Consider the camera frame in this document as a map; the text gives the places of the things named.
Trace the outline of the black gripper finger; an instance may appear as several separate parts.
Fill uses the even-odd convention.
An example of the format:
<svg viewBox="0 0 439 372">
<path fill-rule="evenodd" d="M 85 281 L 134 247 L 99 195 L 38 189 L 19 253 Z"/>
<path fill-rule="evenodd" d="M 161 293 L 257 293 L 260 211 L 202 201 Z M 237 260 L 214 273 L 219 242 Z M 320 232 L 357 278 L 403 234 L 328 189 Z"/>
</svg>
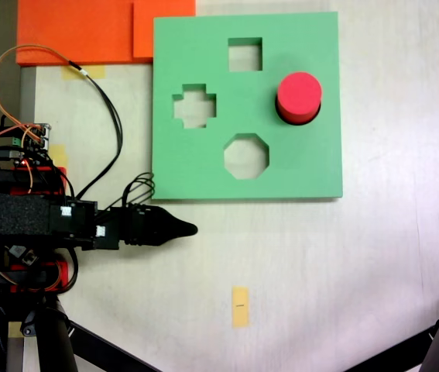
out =
<svg viewBox="0 0 439 372">
<path fill-rule="evenodd" d="M 190 236 L 195 236 L 197 234 L 198 230 L 197 229 L 192 229 L 192 230 L 180 230 L 180 231 L 168 231 L 165 232 L 162 236 L 161 236 L 161 244 L 165 244 L 168 243 L 169 241 L 173 241 L 175 239 L 181 239 L 181 238 L 187 238 Z"/>
<path fill-rule="evenodd" d="M 169 229 L 197 229 L 195 224 L 178 219 L 168 211 L 163 212 L 162 220 Z"/>
</svg>

